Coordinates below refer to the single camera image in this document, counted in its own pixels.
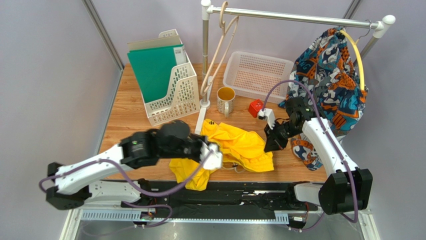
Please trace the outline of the yellow shorts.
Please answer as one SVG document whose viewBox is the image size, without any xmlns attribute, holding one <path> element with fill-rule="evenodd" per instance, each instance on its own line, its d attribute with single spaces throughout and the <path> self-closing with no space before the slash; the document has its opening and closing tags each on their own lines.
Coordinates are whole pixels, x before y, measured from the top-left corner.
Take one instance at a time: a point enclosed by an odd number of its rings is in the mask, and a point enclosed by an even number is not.
<svg viewBox="0 0 426 240">
<path fill-rule="evenodd" d="M 223 153 L 224 163 L 242 166 L 246 171 L 263 173 L 273 171 L 273 153 L 264 152 L 266 142 L 254 131 L 221 122 L 215 123 L 205 119 L 201 135 L 208 136 L 209 141 L 219 144 Z M 199 163 L 187 158 L 173 158 L 169 168 L 174 173 L 177 183 L 184 182 L 199 166 Z M 201 169 L 185 188 L 194 191 L 204 191 L 207 188 L 210 175 L 216 170 Z"/>
</svg>

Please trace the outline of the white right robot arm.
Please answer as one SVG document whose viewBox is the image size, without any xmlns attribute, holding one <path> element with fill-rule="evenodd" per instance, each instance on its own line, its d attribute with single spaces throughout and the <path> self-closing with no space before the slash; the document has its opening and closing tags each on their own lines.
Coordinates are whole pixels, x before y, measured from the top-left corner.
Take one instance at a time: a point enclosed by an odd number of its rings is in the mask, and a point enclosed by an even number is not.
<svg viewBox="0 0 426 240">
<path fill-rule="evenodd" d="M 373 183 L 372 173 L 359 168 L 347 155 L 316 105 L 295 97 L 286 102 L 285 109 L 289 120 L 283 122 L 276 120 L 270 108 L 258 112 L 258 118 L 267 122 L 264 151 L 283 150 L 291 137 L 302 133 L 312 143 L 327 174 L 322 185 L 293 183 L 290 187 L 292 200 L 320 206 L 327 215 L 366 209 Z"/>
</svg>

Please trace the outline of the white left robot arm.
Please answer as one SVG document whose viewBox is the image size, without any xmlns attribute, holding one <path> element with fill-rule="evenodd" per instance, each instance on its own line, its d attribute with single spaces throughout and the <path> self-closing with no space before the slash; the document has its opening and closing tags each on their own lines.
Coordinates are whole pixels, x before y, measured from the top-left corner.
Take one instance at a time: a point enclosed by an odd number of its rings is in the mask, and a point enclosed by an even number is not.
<svg viewBox="0 0 426 240">
<path fill-rule="evenodd" d="M 199 164 L 187 179 L 171 189 L 145 190 L 127 171 L 155 166 L 160 159 L 190 159 Z M 159 198 L 181 190 L 201 169 L 222 167 L 220 147 L 205 135 L 191 133 L 181 120 L 138 131 L 110 149 L 71 165 L 52 162 L 39 182 L 45 200 L 58 210 L 71 210 L 96 201 L 121 201 L 129 206 L 143 197 Z"/>
</svg>

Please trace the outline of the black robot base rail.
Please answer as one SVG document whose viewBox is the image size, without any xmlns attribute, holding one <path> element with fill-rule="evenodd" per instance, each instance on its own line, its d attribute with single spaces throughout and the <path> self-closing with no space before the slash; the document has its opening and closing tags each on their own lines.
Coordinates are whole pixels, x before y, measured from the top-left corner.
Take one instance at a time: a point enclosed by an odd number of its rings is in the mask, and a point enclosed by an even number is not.
<svg viewBox="0 0 426 240">
<path fill-rule="evenodd" d="M 155 218 L 184 220 L 274 220 L 276 211 L 291 213 L 317 211 L 312 203 L 296 201 L 290 194 L 289 182 L 210 181 L 203 191 L 181 189 L 163 197 L 150 197 L 137 192 L 138 206 L 168 205 L 158 208 Z"/>
</svg>

